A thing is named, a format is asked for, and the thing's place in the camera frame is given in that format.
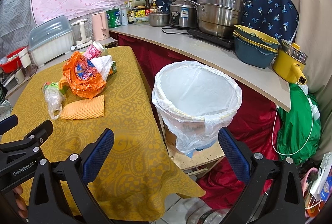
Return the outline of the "person's left hand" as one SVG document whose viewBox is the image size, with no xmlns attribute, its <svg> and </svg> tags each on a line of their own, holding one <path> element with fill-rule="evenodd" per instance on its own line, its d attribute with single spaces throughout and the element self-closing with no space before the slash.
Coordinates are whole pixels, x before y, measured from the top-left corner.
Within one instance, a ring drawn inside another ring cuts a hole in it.
<svg viewBox="0 0 332 224">
<path fill-rule="evenodd" d="M 15 194 L 16 205 L 18 206 L 19 216 L 23 219 L 27 219 L 28 218 L 28 209 L 27 209 L 25 201 L 21 197 L 21 194 L 23 193 L 23 188 L 21 187 L 21 185 L 19 185 L 13 189 L 13 192 Z"/>
</svg>

